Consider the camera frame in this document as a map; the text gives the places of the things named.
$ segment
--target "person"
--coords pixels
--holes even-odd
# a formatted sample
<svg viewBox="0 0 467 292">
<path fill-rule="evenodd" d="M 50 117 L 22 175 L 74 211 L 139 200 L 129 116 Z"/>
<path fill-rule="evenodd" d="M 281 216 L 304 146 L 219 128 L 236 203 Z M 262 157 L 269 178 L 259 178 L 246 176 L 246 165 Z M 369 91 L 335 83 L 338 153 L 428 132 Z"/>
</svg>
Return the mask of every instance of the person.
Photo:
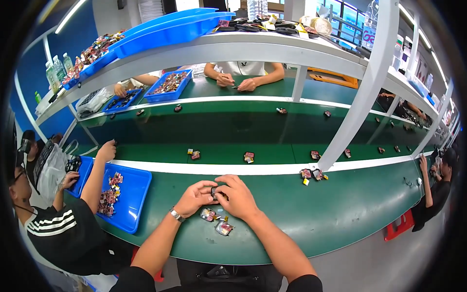
<svg viewBox="0 0 467 292">
<path fill-rule="evenodd" d="M 53 135 L 51 137 L 51 140 L 53 143 L 60 143 L 60 140 L 62 140 L 62 134 L 58 133 L 57 135 Z M 26 157 L 26 173 L 30 181 L 33 181 L 34 177 L 34 167 L 35 164 L 37 163 L 37 160 L 39 159 L 39 156 L 44 149 L 45 143 L 40 139 L 39 141 L 36 141 L 35 139 L 35 132 L 33 130 L 26 130 L 23 133 L 22 136 L 23 140 L 28 140 L 30 144 L 30 150 L 29 153 L 27 154 Z"/>
<path fill-rule="evenodd" d="M 425 223 L 436 216 L 443 208 L 451 191 L 451 180 L 455 173 L 456 163 L 457 155 L 452 148 L 449 148 L 443 154 L 442 162 L 439 166 L 441 175 L 435 174 L 435 183 L 430 187 L 426 157 L 423 154 L 420 157 L 420 170 L 423 176 L 425 196 L 418 204 L 411 208 L 412 217 L 415 222 L 412 232 L 421 230 L 425 226 Z M 437 170 L 436 165 L 431 167 L 431 171 L 437 172 Z"/>
<path fill-rule="evenodd" d="M 384 109 L 386 111 L 391 106 L 391 103 L 394 100 L 394 98 L 396 98 L 395 94 L 393 94 L 393 93 L 391 93 L 389 91 L 386 91 L 384 89 L 381 89 L 381 91 L 380 91 L 380 93 L 378 95 L 378 101 L 381 104 L 381 106 L 384 105 L 384 106 L 387 107 L 387 108 Z M 410 103 L 410 102 L 408 102 L 406 100 L 403 100 L 403 99 L 400 99 L 399 104 L 397 105 L 397 108 L 394 110 L 394 113 L 399 115 L 399 116 L 404 115 L 403 107 L 412 110 L 413 112 L 415 112 L 417 114 L 417 116 L 419 116 L 420 118 L 426 120 L 426 115 L 418 107 L 416 107 L 414 104 L 412 104 L 412 103 Z"/>
<path fill-rule="evenodd" d="M 121 98 L 127 95 L 127 90 L 143 85 L 152 86 L 163 75 L 163 71 L 149 72 L 118 82 L 113 86 L 113 93 Z"/>
<path fill-rule="evenodd" d="M 81 198 L 65 207 L 64 189 L 76 182 L 77 172 L 65 175 L 52 206 L 45 210 L 30 205 L 32 190 L 24 168 L 16 167 L 14 180 L 8 182 L 15 213 L 37 252 L 66 272 L 80 276 L 111 275 L 131 263 L 133 247 L 125 246 L 106 234 L 94 217 L 99 205 L 104 167 L 114 157 L 112 140 L 97 152 Z"/>
<path fill-rule="evenodd" d="M 238 91 L 253 91 L 256 87 L 276 82 L 284 78 L 284 67 L 281 63 L 271 63 L 274 71 L 266 75 L 264 62 L 218 62 L 206 63 L 204 74 L 217 81 L 221 87 L 234 86 L 232 75 L 258 75 L 243 80 Z"/>
<path fill-rule="evenodd" d="M 222 207 L 232 216 L 244 220 L 254 231 L 268 253 L 272 264 L 278 271 L 278 279 L 284 275 L 289 282 L 288 292 L 323 291 L 321 281 L 308 258 L 297 244 L 282 230 L 274 225 L 255 203 L 255 199 L 245 183 L 236 175 L 223 175 L 214 181 L 200 181 L 189 186 L 178 203 L 165 215 L 159 226 L 146 239 L 136 253 L 131 267 L 124 269 L 111 292 L 155 291 L 154 275 L 163 267 L 169 257 L 172 244 L 181 221 L 197 213 L 202 205 L 215 203 L 210 191 L 218 182 L 226 183 L 216 188 L 215 196 Z M 220 192 L 228 196 L 227 201 Z M 258 287 L 260 283 L 241 281 L 236 277 L 219 280 L 208 278 L 190 285 L 184 285 L 183 275 L 180 273 L 181 286 L 173 287 L 165 292 L 201 292 L 201 291 L 243 291 L 243 292 L 272 292 L 271 289 Z"/>
</svg>

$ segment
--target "water bottle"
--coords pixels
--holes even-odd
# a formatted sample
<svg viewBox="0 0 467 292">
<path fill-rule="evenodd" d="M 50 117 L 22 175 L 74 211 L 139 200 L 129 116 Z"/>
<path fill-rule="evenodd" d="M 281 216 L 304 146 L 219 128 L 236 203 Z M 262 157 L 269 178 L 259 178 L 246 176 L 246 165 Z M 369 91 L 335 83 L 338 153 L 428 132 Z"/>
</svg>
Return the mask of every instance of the water bottle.
<svg viewBox="0 0 467 292">
<path fill-rule="evenodd" d="M 247 0 L 248 20 L 255 20 L 258 14 L 268 14 L 268 0 Z"/>
<path fill-rule="evenodd" d="M 402 37 L 397 35 L 397 42 L 396 46 L 394 47 L 394 56 L 392 58 L 391 64 L 391 66 L 394 67 L 396 71 L 398 71 L 401 66 L 402 54 Z"/>
<path fill-rule="evenodd" d="M 62 62 L 58 59 L 58 56 L 53 57 L 54 60 L 54 70 L 57 74 L 58 80 L 61 82 L 66 77 L 65 67 L 63 67 Z"/>
<path fill-rule="evenodd" d="M 363 23 L 363 34 L 361 35 L 361 46 L 373 50 L 375 43 L 376 25 L 378 24 L 379 0 L 373 0 L 368 4 Z"/>
<path fill-rule="evenodd" d="M 73 62 L 67 53 L 63 54 L 63 65 L 65 66 L 66 74 L 68 74 L 70 71 L 75 70 Z"/>
<path fill-rule="evenodd" d="M 60 88 L 60 81 L 58 81 L 55 69 L 50 63 L 50 61 L 47 61 L 47 63 L 45 63 L 45 67 L 47 68 L 45 70 L 45 76 L 47 77 L 47 80 L 50 84 L 50 88 L 52 89 L 53 93 L 57 93 L 58 89 Z"/>
</svg>

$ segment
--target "fluorescent lamp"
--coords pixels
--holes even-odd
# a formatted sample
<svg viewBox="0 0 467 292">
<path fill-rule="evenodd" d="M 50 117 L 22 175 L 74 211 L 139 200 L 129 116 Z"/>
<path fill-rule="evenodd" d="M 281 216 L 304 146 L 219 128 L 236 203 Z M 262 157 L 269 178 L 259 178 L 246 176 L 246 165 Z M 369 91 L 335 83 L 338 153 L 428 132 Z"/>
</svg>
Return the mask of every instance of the fluorescent lamp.
<svg viewBox="0 0 467 292">
<path fill-rule="evenodd" d="M 439 72 L 441 72 L 441 77 L 443 78 L 444 84 L 446 85 L 446 89 L 447 89 L 446 77 L 444 77 L 443 69 L 441 68 L 441 65 L 439 64 L 438 58 L 436 57 L 436 54 L 434 51 L 432 51 L 432 55 L 433 55 L 433 58 L 435 59 L 436 65 L 438 65 Z"/>
<path fill-rule="evenodd" d="M 430 43 L 428 42 L 428 39 L 426 38 L 425 34 L 423 33 L 423 31 L 421 29 L 418 29 L 418 33 L 420 34 L 420 36 L 422 37 L 423 41 L 425 42 L 426 46 L 431 49 L 432 46 L 430 45 Z"/>
<path fill-rule="evenodd" d="M 409 14 L 409 12 L 407 10 L 405 10 L 405 8 L 400 3 L 399 3 L 399 9 L 412 22 L 412 24 L 415 25 L 415 20 L 413 19 L 413 17 Z"/>
<path fill-rule="evenodd" d="M 78 10 L 78 8 L 80 8 L 81 5 L 84 4 L 84 2 L 86 2 L 86 0 L 79 0 L 78 3 L 76 3 L 75 6 L 73 6 L 73 8 L 68 11 L 67 15 L 65 15 L 65 17 L 62 19 L 62 21 L 58 25 L 58 28 L 55 31 L 56 34 L 58 34 L 60 32 L 60 30 L 62 30 L 62 28 L 65 26 L 65 24 L 68 22 L 68 20 L 70 20 L 70 18 L 73 16 L 73 14 L 75 14 L 75 12 Z"/>
<path fill-rule="evenodd" d="M 351 8 L 353 8 L 353 9 L 355 9 L 355 11 L 357 11 L 357 7 L 351 5 L 351 4 L 347 3 L 347 2 L 344 2 L 344 4 L 351 7 Z"/>
</svg>

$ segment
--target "silver watch band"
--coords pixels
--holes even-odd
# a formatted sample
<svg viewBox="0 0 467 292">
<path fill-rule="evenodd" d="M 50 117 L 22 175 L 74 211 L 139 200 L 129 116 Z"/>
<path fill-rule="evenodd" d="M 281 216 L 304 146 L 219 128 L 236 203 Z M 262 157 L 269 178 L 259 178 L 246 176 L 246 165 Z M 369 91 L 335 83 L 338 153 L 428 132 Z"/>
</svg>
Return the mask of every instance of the silver watch band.
<svg viewBox="0 0 467 292">
<path fill-rule="evenodd" d="M 170 213 L 175 219 L 177 219 L 178 221 L 180 221 L 180 222 L 185 221 L 185 218 L 183 218 L 179 213 L 177 213 L 177 212 L 174 210 L 174 207 L 170 208 L 169 213 Z"/>
</svg>

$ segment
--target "red plastic chair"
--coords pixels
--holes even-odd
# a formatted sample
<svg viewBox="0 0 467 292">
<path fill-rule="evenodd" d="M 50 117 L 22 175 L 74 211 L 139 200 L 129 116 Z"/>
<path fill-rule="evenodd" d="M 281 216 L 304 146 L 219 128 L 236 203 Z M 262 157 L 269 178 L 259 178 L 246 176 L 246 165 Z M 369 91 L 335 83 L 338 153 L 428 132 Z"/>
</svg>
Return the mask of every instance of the red plastic chair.
<svg viewBox="0 0 467 292">
<path fill-rule="evenodd" d="M 139 249 L 140 249 L 140 248 L 137 247 L 137 246 L 135 246 L 135 247 L 133 248 L 133 256 L 131 257 L 131 262 L 133 262 L 134 257 L 136 256 L 136 253 L 138 252 Z M 156 281 L 156 282 L 162 282 L 162 281 L 164 281 L 164 277 L 162 276 L 162 270 L 158 271 L 157 274 L 154 276 L 154 281 Z"/>
<path fill-rule="evenodd" d="M 384 241 L 387 242 L 398 237 L 399 234 L 409 230 L 412 226 L 415 225 L 412 217 L 412 211 L 410 209 L 402 214 L 401 221 L 401 224 L 396 226 L 396 230 L 394 230 L 393 223 L 386 226 L 387 235 L 384 237 Z"/>
</svg>

